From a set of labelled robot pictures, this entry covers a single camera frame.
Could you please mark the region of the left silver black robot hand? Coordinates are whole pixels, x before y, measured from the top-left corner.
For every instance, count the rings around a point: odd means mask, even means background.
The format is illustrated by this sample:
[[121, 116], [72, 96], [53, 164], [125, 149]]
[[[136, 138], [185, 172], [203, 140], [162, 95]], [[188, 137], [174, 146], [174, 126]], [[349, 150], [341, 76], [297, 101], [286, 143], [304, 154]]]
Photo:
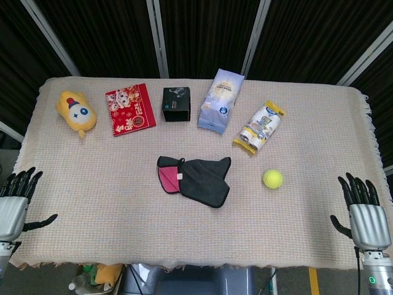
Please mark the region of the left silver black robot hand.
[[0, 185], [0, 242], [12, 243], [22, 232], [48, 226], [56, 218], [53, 214], [43, 221], [26, 222], [26, 215], [42, 171], [31, 167], [12, 173]]

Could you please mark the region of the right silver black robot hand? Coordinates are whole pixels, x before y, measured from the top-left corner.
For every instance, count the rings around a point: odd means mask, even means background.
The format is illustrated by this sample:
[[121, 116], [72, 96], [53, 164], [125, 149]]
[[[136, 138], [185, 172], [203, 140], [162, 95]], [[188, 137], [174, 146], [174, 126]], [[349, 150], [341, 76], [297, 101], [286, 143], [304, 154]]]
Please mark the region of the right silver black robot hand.
[[376, 187], [352, 174], [338, 177], [348, 210], [350, 227], [342, 226], [330, 215], [333, 227], [350, 238], [361, 251], [382, 251], [392, 245], [386, 212], [380, 205]]

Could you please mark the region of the yellow stuffed toy under table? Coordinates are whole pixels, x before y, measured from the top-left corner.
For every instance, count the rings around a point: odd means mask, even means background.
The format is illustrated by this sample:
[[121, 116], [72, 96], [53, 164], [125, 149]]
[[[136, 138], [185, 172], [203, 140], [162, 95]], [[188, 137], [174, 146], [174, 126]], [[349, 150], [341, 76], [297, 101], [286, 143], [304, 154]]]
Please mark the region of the yellow stuffed toy under table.
[[122, 269], [123, 264], [114, 264], [110, 266], [98, 264], [95, 282], [99, 285], [107, 283], [110, 286], [114, 286], [122, 272]]

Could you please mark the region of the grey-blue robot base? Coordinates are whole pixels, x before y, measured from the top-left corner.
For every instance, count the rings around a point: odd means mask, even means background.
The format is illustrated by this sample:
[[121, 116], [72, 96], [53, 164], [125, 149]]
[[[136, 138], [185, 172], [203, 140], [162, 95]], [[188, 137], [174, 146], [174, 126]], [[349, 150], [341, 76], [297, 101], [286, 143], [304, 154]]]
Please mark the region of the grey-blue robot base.
[[252, 267], [185, 265], [170, 271], [160, 266], [126, 267], [117, 295], [255, 295]]

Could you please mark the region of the beige woven tablecloth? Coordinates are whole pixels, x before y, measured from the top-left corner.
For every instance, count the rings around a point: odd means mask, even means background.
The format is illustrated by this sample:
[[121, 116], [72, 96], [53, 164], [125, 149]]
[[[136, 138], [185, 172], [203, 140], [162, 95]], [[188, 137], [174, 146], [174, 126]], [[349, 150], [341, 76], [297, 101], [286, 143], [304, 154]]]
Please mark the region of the beige woven tablecloth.
[[[393, 237], [393, 203], [366, 97], [352, 87], [246, 81], [223, 134], [197, 126], [210, 80], [145, 81], [156, 126], [114, 137], [105, 93], [137, 79], [51, 78], [39, 90], [15, 171], [35, 167], [27, 221], [57, 214], [47, 227], [21, 234], [15, 266], [42, 262], [140, 262], [199, 266], [356, 267], [353, 242], [330, 221], [349, 226], [339, 176], [351, 173], [376, 187]], [[189, 87], [191, 114], [166, 122], [163, 89]], [[82, 92], [96, 125], [80, 138], [56, 110], [63, 91]], [[267, 102], [285, 110], [276, 131], [254, 156], [232, 141]], [[230, 187], [220, 208], [167, 194], [157, 175], [160, 156], [230, 157]], [[280, 188], [263, 181], [282, 173]]]

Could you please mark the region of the grey and red cloth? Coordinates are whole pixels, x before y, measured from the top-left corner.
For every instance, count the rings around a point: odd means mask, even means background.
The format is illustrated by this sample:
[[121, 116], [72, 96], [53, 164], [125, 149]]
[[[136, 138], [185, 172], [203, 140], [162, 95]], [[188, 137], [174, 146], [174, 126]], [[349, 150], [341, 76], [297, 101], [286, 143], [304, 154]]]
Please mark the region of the grey and red cloth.
[[230, 157], [221, 160], [185, 160], [160, 156], [157, 174], [166, 193], [181, 194], [211, 208], [220, 208], [230, 192], [225, 177], [231, 164]]

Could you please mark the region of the black cardboard box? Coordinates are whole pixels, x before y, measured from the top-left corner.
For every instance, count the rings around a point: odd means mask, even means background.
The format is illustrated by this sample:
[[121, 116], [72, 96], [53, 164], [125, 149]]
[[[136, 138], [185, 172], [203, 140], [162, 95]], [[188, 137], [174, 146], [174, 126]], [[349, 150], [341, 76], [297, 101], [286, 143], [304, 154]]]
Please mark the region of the black cardboard box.
[[191, 114], [190, 88], [164, 88], [161, 109], [166, 122], [189, 121]]

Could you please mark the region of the red decorated packet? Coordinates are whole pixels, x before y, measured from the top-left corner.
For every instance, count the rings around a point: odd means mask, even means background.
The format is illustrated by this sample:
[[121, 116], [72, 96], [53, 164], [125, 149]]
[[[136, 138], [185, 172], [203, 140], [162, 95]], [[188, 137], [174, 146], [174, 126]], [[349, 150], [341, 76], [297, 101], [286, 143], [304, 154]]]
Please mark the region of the red decorated packet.
[[107, 92], [105, 98], [114, 137], [157, 125], [146, 84]]

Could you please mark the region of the yellow-green tennis ball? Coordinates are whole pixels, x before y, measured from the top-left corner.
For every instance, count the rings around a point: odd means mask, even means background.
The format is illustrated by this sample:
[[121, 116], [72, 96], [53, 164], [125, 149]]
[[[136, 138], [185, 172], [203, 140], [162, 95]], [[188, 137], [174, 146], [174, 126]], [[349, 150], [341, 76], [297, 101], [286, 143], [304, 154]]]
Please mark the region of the yellow-green tennis ball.
[[271, 169], [264, 173], [262, 181], [267, 188], [277, 189], [282, 186], [284, 179], [280, 171]]

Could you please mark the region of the light blue snack bag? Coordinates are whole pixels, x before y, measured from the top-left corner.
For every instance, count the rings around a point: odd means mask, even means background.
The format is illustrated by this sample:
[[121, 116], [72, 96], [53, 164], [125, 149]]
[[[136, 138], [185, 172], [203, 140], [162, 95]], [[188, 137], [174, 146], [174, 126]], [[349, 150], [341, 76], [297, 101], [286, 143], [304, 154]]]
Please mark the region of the light blue snack bag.
[[198, 127], [223, 134], [243, 82], [244, 76], [218, 69], [201, 105]]

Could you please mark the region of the yellow plush toy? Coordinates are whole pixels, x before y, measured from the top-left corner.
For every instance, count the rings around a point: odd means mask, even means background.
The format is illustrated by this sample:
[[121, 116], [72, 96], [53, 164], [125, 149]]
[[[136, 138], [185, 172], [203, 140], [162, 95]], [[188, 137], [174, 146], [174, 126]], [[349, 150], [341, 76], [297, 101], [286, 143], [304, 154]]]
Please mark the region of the yellow plush toy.
[[85, 138], [86, 132], [96, 125], [96, 112], [82, 92], [69, 90], [61, 92], [55, 107], [59, 115], [72, 130], [78, 133], [80, 138]]

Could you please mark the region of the lint roller refill pack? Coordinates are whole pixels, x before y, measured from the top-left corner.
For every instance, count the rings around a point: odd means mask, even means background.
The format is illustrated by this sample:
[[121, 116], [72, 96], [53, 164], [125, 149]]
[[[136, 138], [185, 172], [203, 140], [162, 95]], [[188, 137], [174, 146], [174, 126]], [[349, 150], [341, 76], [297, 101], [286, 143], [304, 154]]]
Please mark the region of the lint roller refill pack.
[[233, 139], [232, 145], [241, 148], [250, 156], [256, 155], [279, 127], [285, 110], [272, 101], [267, 101], [245, 124]]

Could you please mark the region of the clear plastic bottle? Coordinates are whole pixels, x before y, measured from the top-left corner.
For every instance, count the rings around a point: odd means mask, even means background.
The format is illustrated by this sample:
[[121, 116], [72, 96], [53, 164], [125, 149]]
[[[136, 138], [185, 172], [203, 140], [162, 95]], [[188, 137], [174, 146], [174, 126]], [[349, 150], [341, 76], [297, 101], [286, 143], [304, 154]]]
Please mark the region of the clear plastic bottle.
[[90, 276], [87, 273], [82, 273], [74, 277], [68, 285], [68, 289], [74, 291], [77, 295], [90, 294]]

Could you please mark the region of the white partition frame post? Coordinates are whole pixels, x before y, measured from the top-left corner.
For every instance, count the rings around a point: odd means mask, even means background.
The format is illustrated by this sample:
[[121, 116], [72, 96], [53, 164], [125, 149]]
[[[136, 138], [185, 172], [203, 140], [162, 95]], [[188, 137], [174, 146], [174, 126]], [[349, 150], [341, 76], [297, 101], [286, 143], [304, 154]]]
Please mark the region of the white partition frame post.
[[146, 0], [146, 5], [149, 14], [159, 75], [162, 79], [169, 79], [168, 60], [161, 18], [160, 0]]
[[265, 20], [267, 19], [270, 4], [271, 0], [260, 0], [241, 69], [241, 75], [245, 78], [247, 78], [252, 61], [254, 59], [255, 51], [259, 43]]
[[59, 40], [58, 36], [40, 10], [39, 6], [36, 4], [35, 0], [20, 0], [20, 2], [70, 74], [72, 76], [81, 76], [81, 73], [76, 64], [68, 54], [64, 45]]
[[393, 43], [393, 21], [385, 27], [365, 52], [337, 82], [339, 86], [350, 86]]

